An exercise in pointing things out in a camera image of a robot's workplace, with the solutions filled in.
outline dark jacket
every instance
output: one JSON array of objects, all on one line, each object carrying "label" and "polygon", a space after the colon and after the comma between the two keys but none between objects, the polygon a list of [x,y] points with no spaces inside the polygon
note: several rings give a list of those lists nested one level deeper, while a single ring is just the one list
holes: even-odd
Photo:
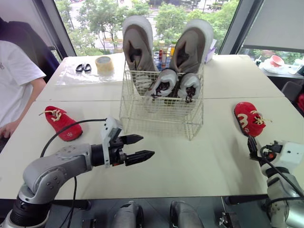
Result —
[{"label": "dark jacket", "polygon": [[41,37],[25,22],[5,22],[0,18],[0,40],[18,45],[46,74],[48,82],[59,63]]}]

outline red shoe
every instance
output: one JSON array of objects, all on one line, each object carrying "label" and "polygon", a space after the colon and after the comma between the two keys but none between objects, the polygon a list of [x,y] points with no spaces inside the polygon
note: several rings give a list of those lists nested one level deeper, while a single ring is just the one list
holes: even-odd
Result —
[{"label": "red shoe", "polygon": [[[59,132],[64,127],[76,123],[75,120],[68,117],[65,110],[53,106],[46,107],[44,111],[47,121],[52,125],[56,132]],[[59,134],[63,141],[72,141],[77,139],[82,134],[82,129],[79,124],[76,124],[64,132]]]},{"label": "red shoe", "polygon": [[304,112],[304,94],[301,94],[298,99],[298,106]]},{"label": "red shoe", "polygon": [[234,108],[234,115],[245,136],[251,135],[252,137],[256,137],[261,134],[263,128],[266,126],[262,115],[258,113],[254,105],[249,102],[238,103]]}]

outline tape roll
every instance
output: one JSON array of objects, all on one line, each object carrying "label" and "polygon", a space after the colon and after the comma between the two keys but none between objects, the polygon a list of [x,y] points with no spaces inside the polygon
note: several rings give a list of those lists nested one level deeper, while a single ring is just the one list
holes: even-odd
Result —
[{"label": "tape roll", "polygon": [[107,73],[114,70],[112,59],[109,56],[101,56],[95,60],[98,73]]}]

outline pink bowl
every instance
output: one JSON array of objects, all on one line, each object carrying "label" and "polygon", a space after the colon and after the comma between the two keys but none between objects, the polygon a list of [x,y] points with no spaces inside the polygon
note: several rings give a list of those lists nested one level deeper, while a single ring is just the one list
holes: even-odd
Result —
[{"label": "pink bowl", "polygon": [[274,67],[280,67],[280,66],[283,66],[285,63],[284,63],[284,60],[281,57],[271,56],[270,57],[270,64],[273,65]]}]

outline gray robot arm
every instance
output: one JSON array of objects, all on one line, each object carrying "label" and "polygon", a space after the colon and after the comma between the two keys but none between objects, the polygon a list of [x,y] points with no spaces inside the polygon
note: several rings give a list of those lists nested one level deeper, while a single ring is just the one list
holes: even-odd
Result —
[{"label": "gray robot arm", "polygon": [[[274,228],[303,228],[304,227],[304,201],[281,200],[284,198],[303,197],[301,189],[291,172],[300,164],[304,157],[304,145],[293,142],[274,142],[272,145],[260,147],[254,138],[248,138],[250,158],[259,161],[262,173],[268,177],[267,194],[270,200],[278,200],[268,203],[266,210],[271,218]],[[273,167],[265,162],[267,159],[287,179],[288,183]]]},{"label": "gray robot arm", "polygon": [[93,166],[128,166],[154,155],[152,151],[140,151],[131,155],[123,153],[125,144],[136,143],[143,137],[135,134],[118,137],[120,131],[119,122],[108,118],[102,130],[103,144],[70,145],[53,155],[33,161],[24,170],[25,183],[20,188],[13,210],[0,227],[42,228],[47,222],[51,202],[70,178],[92,170]]}]

